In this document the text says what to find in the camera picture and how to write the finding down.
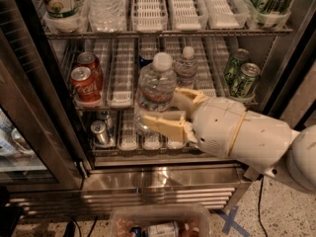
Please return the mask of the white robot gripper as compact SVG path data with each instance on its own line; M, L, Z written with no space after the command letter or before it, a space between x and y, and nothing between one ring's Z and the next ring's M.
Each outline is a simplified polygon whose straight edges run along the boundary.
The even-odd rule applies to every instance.
M293 130L286 122L247 111L231 99L175 88L172 106L179 111L146 113L142 122L181 143L194 142L196 137L200 151L240 161L262 174L277 164L293 141Z

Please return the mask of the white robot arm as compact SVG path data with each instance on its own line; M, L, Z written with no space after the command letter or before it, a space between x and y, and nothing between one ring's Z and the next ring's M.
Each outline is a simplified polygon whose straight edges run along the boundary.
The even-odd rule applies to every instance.
M143 123L174 141L234 159L296 190L316 192L316 126L296 131L279 119L247 110L232 99L177 88L174 112L146 112Z

